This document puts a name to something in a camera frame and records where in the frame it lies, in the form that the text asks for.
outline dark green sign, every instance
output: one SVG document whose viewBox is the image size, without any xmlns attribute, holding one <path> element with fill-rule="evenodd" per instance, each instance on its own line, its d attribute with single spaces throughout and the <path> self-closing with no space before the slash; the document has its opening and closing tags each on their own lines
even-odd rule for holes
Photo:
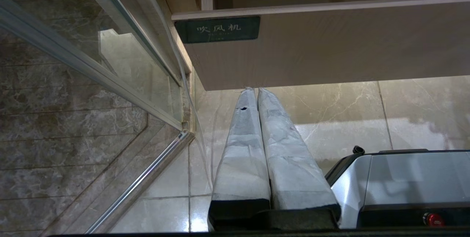
<svg viewBox="0 0 470 237">
<path fill-rule="evenodd" d="M 260 17 L 177 21 L 183 43 L 203 43 L 258 38 Z"/>
</svg>

